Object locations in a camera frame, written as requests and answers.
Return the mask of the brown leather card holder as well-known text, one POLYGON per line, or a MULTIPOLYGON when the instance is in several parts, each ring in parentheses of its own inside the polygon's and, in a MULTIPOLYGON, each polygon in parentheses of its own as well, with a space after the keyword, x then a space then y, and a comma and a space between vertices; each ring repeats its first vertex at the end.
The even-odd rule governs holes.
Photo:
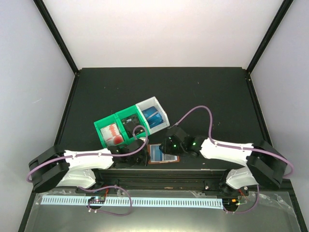
POLYGON ((179 156, 165 154, 160 150, 160 144, 148 145, 148 164, 175 163, 180 161, 179 156))

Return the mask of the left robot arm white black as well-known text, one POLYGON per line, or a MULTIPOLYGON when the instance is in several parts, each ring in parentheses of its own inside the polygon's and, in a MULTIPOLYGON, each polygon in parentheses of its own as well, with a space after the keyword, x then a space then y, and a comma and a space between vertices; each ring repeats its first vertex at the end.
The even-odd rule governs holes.
POLYGON ((95 170, 125 168, 142 163, 148 156, 148 139, 134 140, 128 145, 116 145, 94 151, 71 151, 56 145, 29 162, 26 180, 36 193, 56 187, 81 187, 98 193, 104 182, 95 170))

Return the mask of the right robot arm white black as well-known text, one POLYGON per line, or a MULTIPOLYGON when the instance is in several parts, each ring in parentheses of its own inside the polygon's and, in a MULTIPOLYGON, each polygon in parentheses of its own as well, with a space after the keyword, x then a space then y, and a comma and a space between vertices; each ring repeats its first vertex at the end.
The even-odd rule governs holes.
POLYGON ((236 144, 206 136, 192 136, 179 126, 168 129, 159 149, 169 155, 223 160, 241 166, 227 171, 219 183, 225 195, 245 186, 260 185, 278 190, 282 184, 287 160, 266 141, 258 144, 236 144))

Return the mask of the blue credit card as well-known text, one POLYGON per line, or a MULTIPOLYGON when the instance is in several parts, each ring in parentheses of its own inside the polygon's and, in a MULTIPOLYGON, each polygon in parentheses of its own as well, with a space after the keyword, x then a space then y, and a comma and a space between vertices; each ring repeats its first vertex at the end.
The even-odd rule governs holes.
POLYGON ((160 150, 160 145, 150 145, 150 157, 151 162, 162 161, 162 151, 160 150))

